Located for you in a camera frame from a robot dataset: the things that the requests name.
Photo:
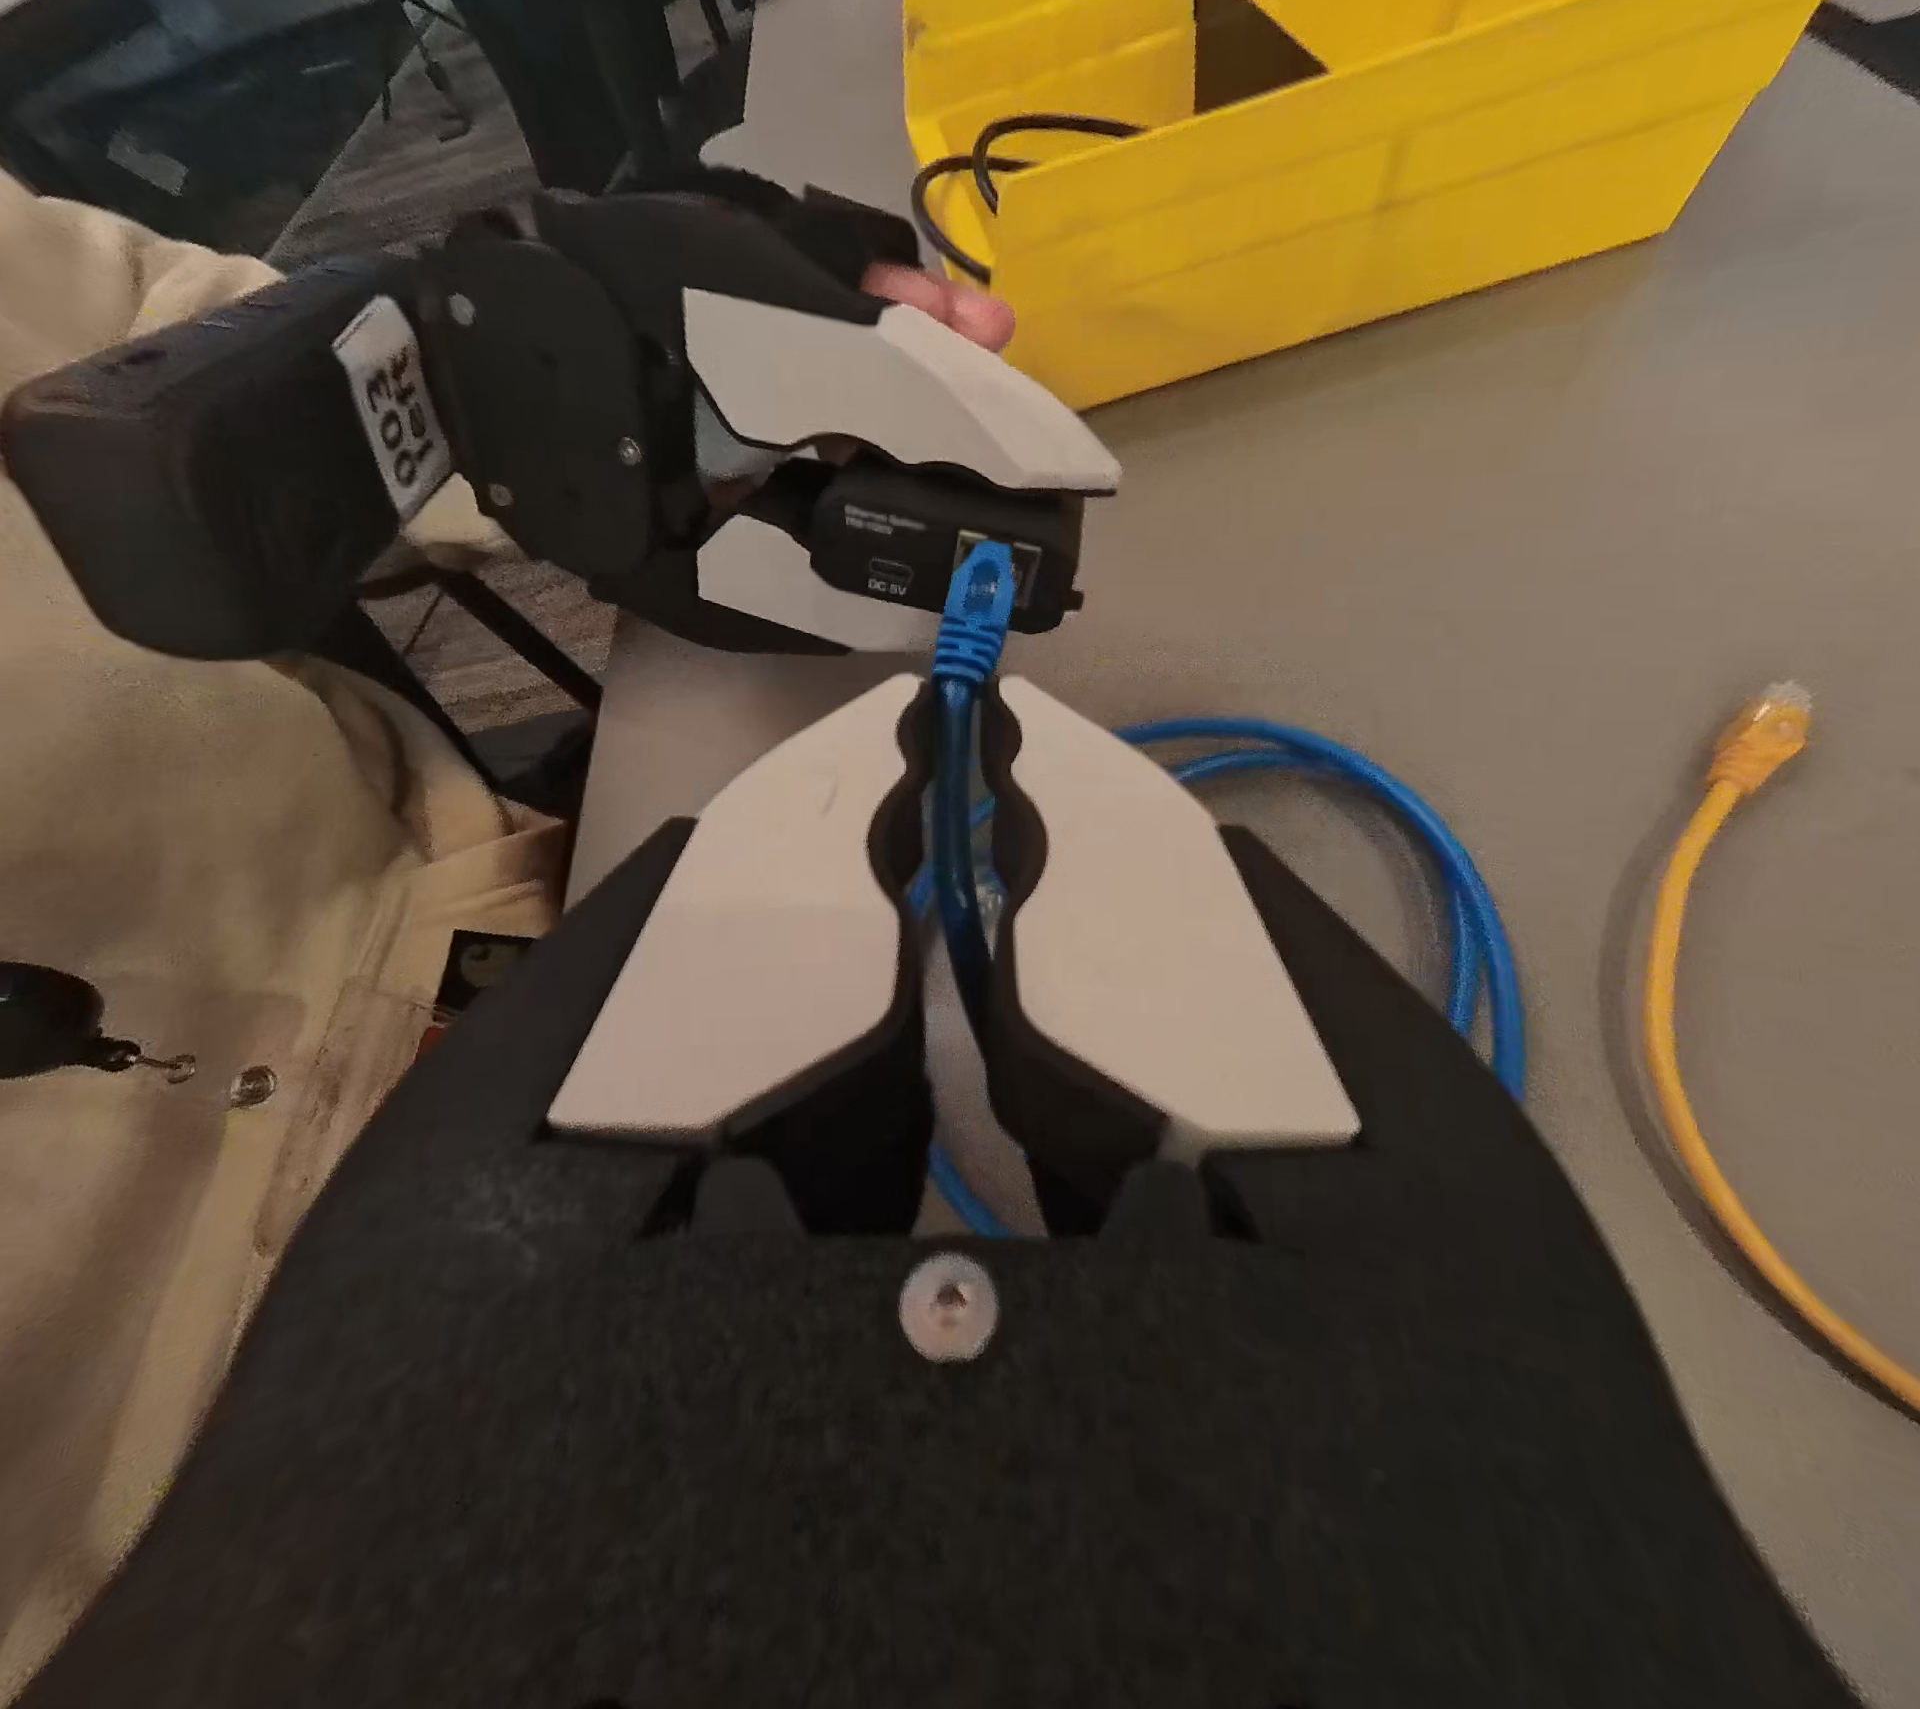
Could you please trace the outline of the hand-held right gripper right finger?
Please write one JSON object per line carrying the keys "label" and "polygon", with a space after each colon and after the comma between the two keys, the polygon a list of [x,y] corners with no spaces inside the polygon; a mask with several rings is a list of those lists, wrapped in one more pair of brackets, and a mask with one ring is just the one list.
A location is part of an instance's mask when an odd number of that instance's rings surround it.
{"label": "hand-held right gripper right finger", "polygon": [[1045,1228],[1089,1235],[1152,1163],[1351,1146],[1355,1105],[1207,809],[1030,679],[979,705],[985,1087]]}

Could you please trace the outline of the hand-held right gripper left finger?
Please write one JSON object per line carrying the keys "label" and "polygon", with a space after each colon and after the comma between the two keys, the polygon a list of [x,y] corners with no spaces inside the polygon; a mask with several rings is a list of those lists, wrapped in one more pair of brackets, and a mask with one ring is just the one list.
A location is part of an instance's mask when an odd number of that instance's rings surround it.
{"label": "hand-held right gripper left finger", "polygon": [[913,1228],[933,1096],[907,893],[932,705],[923,677],[892,674],[642,848],[664,879],[548,1130],[761,1163],[813,1232]]}

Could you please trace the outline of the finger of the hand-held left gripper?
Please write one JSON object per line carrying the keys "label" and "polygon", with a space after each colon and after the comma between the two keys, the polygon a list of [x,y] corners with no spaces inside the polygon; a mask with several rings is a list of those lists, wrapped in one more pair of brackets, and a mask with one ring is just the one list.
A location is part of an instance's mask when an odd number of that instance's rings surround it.
{"label": "finger of the hand-held left gripper", "polygon": [[802,539],[755,517],[731,517],[696,552],[696,589],[704,602],[770,622],[803,641],[851,653],[921,655],[933,650],[940,607],[913,596],[943,589],[923,567],[854,544],[850,587],[819,575]]}
{"label": "finger of the hand-held left gripper", "polygon": [[861,324],[688,290],[683,332],[705,480],[760,478],[844,441],[1011,492],[1120,489],[1116,454],[1065,403],[917,309],[883,304]]}

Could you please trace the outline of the black ethernet adapter box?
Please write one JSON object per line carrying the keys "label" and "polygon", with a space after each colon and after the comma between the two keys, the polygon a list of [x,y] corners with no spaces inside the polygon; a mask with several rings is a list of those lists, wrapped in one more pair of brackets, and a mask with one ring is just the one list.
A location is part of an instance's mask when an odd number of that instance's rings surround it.
{"label": "black ethernet adapter box", "polygon": [[829,589],[933,619],[969,551],[1002,544],[1013,577],[1010,630],[1036,637],[1083,608],[1083,521],[1077,496],[1008,492],[955,470],[864,456],[827,474],[803,544]]}

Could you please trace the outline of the yellow plastic storage bin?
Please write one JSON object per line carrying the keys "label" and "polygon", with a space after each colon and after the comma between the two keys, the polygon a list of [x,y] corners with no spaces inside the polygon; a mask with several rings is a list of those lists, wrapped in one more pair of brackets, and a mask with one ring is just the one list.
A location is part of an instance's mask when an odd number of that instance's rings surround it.
{"label": "yellow plastic storage bin", "polygon": [[1191,0],[901,0],[948,272],[1073,409],[1665,233],[1825,0],[1255,1],[1327,74],[1195,115]]}

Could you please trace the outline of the person's left forearm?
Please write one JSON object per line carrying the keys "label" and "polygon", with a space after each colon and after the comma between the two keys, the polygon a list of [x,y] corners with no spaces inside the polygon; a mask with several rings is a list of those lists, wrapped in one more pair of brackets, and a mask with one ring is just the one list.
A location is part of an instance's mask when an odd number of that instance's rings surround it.
{"label": "person's left forearm", "polygon": [[25,383],[278,280],[251,257],[180,243],[2,174],[2,398]]}

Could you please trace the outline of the person's left hand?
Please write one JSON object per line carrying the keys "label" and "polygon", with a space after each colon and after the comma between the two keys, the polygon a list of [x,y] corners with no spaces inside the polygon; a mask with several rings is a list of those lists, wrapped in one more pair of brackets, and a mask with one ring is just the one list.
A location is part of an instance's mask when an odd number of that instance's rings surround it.
{"label": "person's left hand", "polygon": [[953,283],[916,264],[874,260],[864,271],[859,286],[885,304],[923,313],[994,354],[1006,353],[1015,334],[1015,316],[1010,304],[987,290]]}

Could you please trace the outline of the beige jacket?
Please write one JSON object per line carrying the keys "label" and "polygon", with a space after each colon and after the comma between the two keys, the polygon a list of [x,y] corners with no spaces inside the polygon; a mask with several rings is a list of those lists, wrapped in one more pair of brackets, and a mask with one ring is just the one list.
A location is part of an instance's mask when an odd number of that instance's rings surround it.
{"label": "beige jacket", "polygon": [[538,937],[563,833],[321,662],[109,637],[4,486],[4,959],[194,1072],[4,1082],[4,1702],[199,1426],[306,1206],[413,1063],[457,931]]}

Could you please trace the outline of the black bin divider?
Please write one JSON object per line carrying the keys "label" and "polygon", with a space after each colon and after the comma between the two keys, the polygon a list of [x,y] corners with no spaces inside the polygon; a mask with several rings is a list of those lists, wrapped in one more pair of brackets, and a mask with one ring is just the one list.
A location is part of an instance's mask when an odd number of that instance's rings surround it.
{"label": "black bin divider", "polygon": [[1255,0],[1191,0],[1191,113],[1218,112],[1329,72]]}

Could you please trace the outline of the black key clip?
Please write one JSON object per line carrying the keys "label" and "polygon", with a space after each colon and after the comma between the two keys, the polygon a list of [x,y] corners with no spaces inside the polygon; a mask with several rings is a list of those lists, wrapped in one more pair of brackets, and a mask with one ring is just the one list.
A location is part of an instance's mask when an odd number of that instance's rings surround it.
{"label": "black key clip", "polygon": [[66,1069],[151,1071],[170,1085],[197,1072],[190,1055],[158,1059],[135,1040],[109,1036],[103,996],[85,978],[2,963],[2,1079],[25,1081]]}

